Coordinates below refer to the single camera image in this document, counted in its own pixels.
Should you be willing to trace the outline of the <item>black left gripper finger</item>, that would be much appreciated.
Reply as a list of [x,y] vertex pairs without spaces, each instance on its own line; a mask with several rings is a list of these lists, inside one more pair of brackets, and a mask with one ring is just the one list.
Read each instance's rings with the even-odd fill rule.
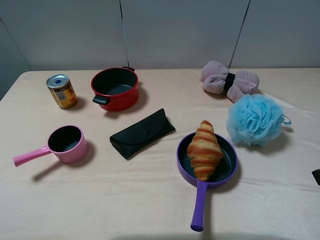
[[311,172],[312,176],[314,177],[316,183],[320,186],[320,169],[316,169]]

